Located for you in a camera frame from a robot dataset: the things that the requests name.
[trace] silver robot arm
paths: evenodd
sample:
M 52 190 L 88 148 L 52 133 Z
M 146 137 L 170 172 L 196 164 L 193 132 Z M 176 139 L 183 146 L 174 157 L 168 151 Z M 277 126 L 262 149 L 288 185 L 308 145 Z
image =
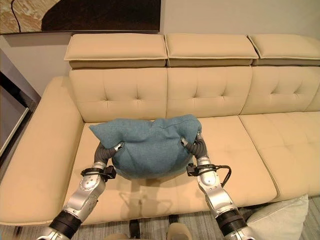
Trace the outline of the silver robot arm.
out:
M 98 197 L 104 192 L 108 179 L 116 177 L 113 166 L 108 166 L 108 159 L 113 157 L 124 143 L 106 149 L 100 143 L 94 154 L 91 168 L 81 172 L 83 176 L 78 189 L 73 193 L 61 212 L 52 223 L 46 227 L 37 240 L 70 240 L 80 224 L 95 208 Z
M 189 143 L 185 138 L 181 144 L 195 156 L 197 166 L 192 163 L 187 167 L 188 176 L 197 177 L 198 186 L 204 193 L 206 203 L 213 213 L 225 240 L 256 240 L 251 228 L 247 226 L 240 215 L 237 206 L 232 201 L 223 186 L 231 175 L 231 169 L 226 165 L 211 164 L 207 153 L 206 143 L 198 132 L 194 143 Z M 229 169 L 224 181 L 220 183 L 217 170 Z

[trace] framed artwork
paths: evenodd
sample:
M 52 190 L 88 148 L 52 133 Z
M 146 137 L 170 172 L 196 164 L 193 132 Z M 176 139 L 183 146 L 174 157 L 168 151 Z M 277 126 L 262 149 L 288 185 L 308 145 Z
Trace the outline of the framed artwork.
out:
M 0 0 L 0 33 L 159 32 L 161 0 Z

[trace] white wall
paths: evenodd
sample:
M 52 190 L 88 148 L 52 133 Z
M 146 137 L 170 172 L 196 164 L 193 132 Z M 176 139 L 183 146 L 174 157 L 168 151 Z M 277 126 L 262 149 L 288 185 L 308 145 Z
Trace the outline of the white wall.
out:
M 162 0 L 163 33 L 288 33 L 320 39 L 320 0 Z
M 160 33 L 292 33 L 320 39 L 320 0 L 162 0 Z M 63 61 L 70 33 L 0 36 L 0 47 L 40 94 Z

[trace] headrest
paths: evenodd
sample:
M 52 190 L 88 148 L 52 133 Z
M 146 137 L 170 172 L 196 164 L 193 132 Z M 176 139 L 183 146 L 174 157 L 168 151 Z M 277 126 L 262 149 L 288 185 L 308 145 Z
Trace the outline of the headrest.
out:
M 170 67 L 248 66 L 258 58 L 245 35 L 170 33 L 165 44 Z
M 164 67 L 164 36 L 140 33 L 75 34 L 64 60 L 73 69 Z
M 320 66 L 320 40 L 295 34 L 253 34 L 248 36 L 259 59 L 253 65 Z

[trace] blue pillow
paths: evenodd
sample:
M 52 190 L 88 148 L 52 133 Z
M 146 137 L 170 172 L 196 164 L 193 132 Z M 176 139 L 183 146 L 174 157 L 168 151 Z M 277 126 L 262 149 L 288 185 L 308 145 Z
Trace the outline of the blue pillow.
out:
M 105 148 L 124 142 L 112 158 L 116 172 L 132 179 L 153 179 L 182 173 L 192 161 L 180 138 L 190 143 L 201 132 L 193 115 L 155 121 L 118 118 L 89 126 Z

